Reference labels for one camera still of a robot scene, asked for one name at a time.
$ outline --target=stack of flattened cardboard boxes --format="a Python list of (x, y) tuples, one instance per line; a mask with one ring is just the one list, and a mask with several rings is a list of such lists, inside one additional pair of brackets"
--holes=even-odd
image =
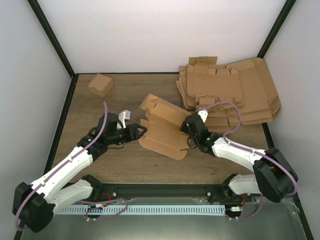
[[(217, 65), (216, 56), (190, 57), (180, 66), (176, 81), (183, 106), (189, 112), (218, 102), (232, 102), (240, 110), (242, 124), (271, 122), (281, 102), (265, 61), (255, 57), (227, 65)], [(208, 109), (205, 125), (211, 132), (223, 133), (239, 122), (229, 104)]]

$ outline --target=robotic hand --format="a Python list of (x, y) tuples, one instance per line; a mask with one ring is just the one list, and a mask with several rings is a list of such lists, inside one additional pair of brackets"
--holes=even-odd
[(298, 176), (278, 149), (254, 149), (209, 132), (204, 123), (207, 116), (206, 110), (187, 116), (180, 130), (189, 135), (201, 152), (231, 160), (254, 172), (232, 174), (224, 181), (222, 191), (228, 200), (241, 194), (262, 194), (278, 203), (285, 195), (296, 193)]
[[(108, 151), (110, 145), (121, 145), (141, 138), (147, 129), (137, 123), (126, 125), (130, 111), (124, 110), (118, 115), (109, 112), (104, 128), (104, 116), (97, 127), (84, 136), (72, 152), (51, 171), (31, 184), (20, 183), (14, 192), (14, 215), (22, 206), (18, 218), (33, 232), (45, 228), (56, 213), (62, 209), (89, 197), (97, 199), (101, 194), (101, 183), (91, 175), (84, 176), (78, 182), (63, 188), (78, 172), (92, 164), (99, 156)], [(99, 132), (100, 137), (87, 150), (73, 157), (91, 143)]]

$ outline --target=robotic arm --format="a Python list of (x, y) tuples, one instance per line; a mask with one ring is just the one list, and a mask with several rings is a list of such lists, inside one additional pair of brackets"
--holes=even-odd
[(295, 182), (298, 181), (298, 176), (278, 149), (255, 149), (232, 142), (221, 134), (209, 132), (204, 123), (207, 115), (205, 110), (189, 115), (180, 130), (189, 135), (201, 152), (231, 160), (254, 173), (232, 174), (228, 177), (228, 188), (224, 189), (226, 197), (230, 199), (232, 195), (262, 194), (278, 203), (293, 191), (294, 183), (289, 175)]
[[(98, 126), (92, 128), (57, 166), (29, 185), (24, 182), (20, 183), (14, 192), (13, 214), (17, 214), (26, 198), (32, 191), (35, 191), (21, 210), (19, 219), (36, 233), (45, 228), (54, 215), (65, 207), (89, 197), (96, 200), (101, 194), (102, 185), (91, 175), (84, 176), (66, 188), (63, 187), (78, 172), (107, 152), (110, 145), (129, 143), (138, 140), (145, 134), (147, 129), (137, 123), (126, 125), (125, 121), (129, 118), (128, 110), (121, 112), (119, 116), (109, 112), (102, 130), (104, 121), (104, 116), (102, 116)], [(101, 130), (102, 134), (97, 141), (73, 159), (72, 156), (92, 142)]]

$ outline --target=wooden tabletop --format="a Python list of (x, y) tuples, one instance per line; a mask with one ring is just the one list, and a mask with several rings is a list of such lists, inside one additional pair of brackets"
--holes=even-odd
[[(148, 94), (182, 106), (176, 85), (177, 74), (106, 74), (113, 78), (114, 87), (105, 98), (89, 91), (88, 84), (94, 76), (79, 76), (52, 167), (63, 160), (92, 127), (97, 126), (104, 113), (104, 99), (109, 110), (116, 114), (124, 109), (131, 111), (128, 123), (140, 123), (140, 119), (146, 119), (146, 113), (138, 108)], [(229, 138), (253, 148), (268, 149), (261, 124), (242, 126)], [(125, 144), (123, 149), (109, 149), (71, 182), (90, 174), (102, 183), (220, 184), (234, 173), (250, 174), (250, 171), (198, 149), (188, 149), (184, 159), (175, 160), (144, 149), (134, 141)]]

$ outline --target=black metal beam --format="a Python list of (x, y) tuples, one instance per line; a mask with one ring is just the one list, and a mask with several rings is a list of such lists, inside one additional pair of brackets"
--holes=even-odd
[(62, 64), (64, 65), (66, 71), (70, 75), (71, 78), (75, 76), (75, 72), (72, 69), (65, 52), (63, 51), (54, 31), (52, 30), (44, 12), (42, 11), (39, 3), (37, 0), (27, 0), (30, 4), (35, 16), (38, 18), (43, 30), (45, 31), (46, 35), (48, 36), (52, 46), (54, 47), (56, 53), (58, 54)]
[(280, 28), (284, 24), (288, 14), (290, 13), (292, 7), (295, 5), (296, 0), (286, 0), (284, 3), (278, 17), (276, 18), (268, 36), (266, 37), (259, 53), (258, 58), (264, 58), (268, 49), (270, 48), (272, 42), (274, 41), (275, 37), (277, 36)]
[(59, 118), (58, 126), (57, 126), (55, 134), (54, 134), (53, 142), (52, 142), (52, 145), (50, 148), (48, 159), (47, 159), (45, 167), (44, 167), (43, 174), (46, 174), (47, 172), (49, 172), (51, 170), (52, 163), (53, 163), (55, 156), (56, 156), (56, 152), (57, 152), (58, 144), (59, 144), (60, 137), (62, 134), (62, 130), (64, 129), (64, 125), (65, 125), (65, 122), (67, 119), (71, 100), (72, 100), (72, 97), (73, 97), (75, 89), (76, 89), (78, 78), (79, 78), (79, 74), (76, 74), (71, 79), (71, 83), (70, 83), (68, 92), (65, 97), (64, 105), (63, 105), (62, 112), (61, 112), (61, 115)]

